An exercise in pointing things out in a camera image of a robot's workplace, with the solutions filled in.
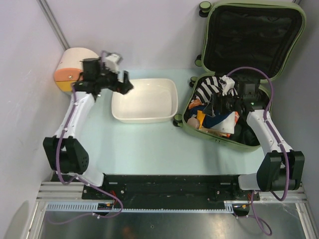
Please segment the black white striped garment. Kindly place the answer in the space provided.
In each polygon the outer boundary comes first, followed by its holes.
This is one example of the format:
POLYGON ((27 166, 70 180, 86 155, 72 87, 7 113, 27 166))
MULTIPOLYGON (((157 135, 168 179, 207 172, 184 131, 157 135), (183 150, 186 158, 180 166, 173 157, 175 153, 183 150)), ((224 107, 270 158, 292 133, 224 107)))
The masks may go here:
POLYGON ((222 77, 207 76, 199 84, 199 87, 195 91, 195 98, 202 104, 208 103, 213 94, 222 94, 222 77))

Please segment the white rectangular plastic basin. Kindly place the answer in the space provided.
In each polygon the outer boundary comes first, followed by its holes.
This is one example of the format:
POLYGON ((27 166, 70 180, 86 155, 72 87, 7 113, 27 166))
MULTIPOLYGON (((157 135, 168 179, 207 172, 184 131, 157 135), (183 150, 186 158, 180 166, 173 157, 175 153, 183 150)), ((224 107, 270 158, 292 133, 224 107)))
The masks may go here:
POLYGON ((131 80, 134 88, 125 95, 113 93, 111 110, 123 123, 158 123, 172 119, 178 110, 177 88, 171 79, 131 80))

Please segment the cream drawer box orange fronts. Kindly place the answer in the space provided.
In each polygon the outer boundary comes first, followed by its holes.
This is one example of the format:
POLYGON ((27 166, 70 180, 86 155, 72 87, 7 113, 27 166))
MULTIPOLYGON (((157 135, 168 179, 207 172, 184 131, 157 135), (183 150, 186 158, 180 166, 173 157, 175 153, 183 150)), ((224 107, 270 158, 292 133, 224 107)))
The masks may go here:
POLYGON ((87 58, 99 58, 99 56, 83 47, 69 48, 63 53, 54 72, 54 81, 62 92, 71 94, 71 84, 79 79, 80 73, 83 72, 82 61, 87 58))

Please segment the green hard-shell suitcase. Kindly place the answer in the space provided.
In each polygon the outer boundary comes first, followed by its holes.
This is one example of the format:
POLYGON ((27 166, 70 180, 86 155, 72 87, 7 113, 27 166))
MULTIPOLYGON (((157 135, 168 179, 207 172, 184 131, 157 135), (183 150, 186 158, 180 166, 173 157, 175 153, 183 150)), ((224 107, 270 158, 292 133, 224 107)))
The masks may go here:
POLYGON ((268 80, 278 78, 306 26, 306 14, 293 2, 266 0, 203 1, 206 18, 202 53, 195 64, 204 74, 192 77, 192 95, 207 76, 230 74, 234 80, 257 83, 258 98, 270 108, 268 80))

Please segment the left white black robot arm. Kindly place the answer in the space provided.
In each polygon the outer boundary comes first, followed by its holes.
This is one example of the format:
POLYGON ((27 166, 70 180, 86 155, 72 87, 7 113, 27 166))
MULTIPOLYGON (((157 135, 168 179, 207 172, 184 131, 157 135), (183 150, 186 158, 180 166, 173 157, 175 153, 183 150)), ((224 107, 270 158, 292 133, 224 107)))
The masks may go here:
POLYGON ((110 186, 103 182, 104 174, 99 172, 96 163, 89 158, 78 137, 88 113, 103 89, 122 95, 133 89, 127 71, 123 72, 123 80, 118 79, 121 60, 120 55, 111 53, 82 61, 83 71, 71 84, 71 100, 65 118, 54 136, 43 140, 49 165, 62 184, 67 183, 62 178, 64 174, 83 180, 85 184, 94 186, 92 192, 99 199, 109 196, 110 186))

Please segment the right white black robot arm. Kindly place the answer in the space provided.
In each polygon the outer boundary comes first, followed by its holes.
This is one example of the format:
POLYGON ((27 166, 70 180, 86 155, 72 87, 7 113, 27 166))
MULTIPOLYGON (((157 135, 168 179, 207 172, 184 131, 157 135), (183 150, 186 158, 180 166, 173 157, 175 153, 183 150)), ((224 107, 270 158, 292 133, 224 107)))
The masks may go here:
POLYGON ((222 90, 211 96, 204 109, 209 116, 238 112, 256 135, 264 159, 256 173, 242 174, 238 183, 231 185, 230 195, 241 200, 248 190, 261 192, 297 190, 300 187, 305 157, 294 151, 276 129, 268 107, 258 98, 257 83, 236 83, 221 77, 222 90))

